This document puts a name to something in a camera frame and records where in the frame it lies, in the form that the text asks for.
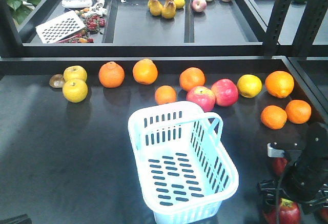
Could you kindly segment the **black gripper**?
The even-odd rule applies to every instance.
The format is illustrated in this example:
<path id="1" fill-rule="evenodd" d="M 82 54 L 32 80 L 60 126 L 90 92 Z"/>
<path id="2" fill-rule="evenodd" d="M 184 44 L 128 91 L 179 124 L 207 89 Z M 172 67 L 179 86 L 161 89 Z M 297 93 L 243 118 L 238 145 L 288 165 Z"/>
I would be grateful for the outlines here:
<path id="1" fill-rule="evenodd" d="M 264 203 L 274 205 L 277 198 L 285 198 L 298 203 L 305 215 L 327 208 L 327 185 L 312 188 L 305 182 L 288 183 L 265 180 L 257 184 Z"/>

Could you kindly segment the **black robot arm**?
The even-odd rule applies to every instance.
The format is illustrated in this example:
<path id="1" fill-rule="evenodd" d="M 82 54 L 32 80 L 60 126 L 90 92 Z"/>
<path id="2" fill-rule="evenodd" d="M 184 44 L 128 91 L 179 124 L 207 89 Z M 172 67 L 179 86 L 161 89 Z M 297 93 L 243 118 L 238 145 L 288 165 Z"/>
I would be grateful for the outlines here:
<path id="1" fill-rule="evenodd" d="M 273 207 L 285 198 L 301 205 L 304 214 L 327 207 L 327 125 L 308 126 L 303 143 L 267 144 L 268 157 L 285 158 L 287 165 L 278 180 L 258 184 L 263 203 Z"/>

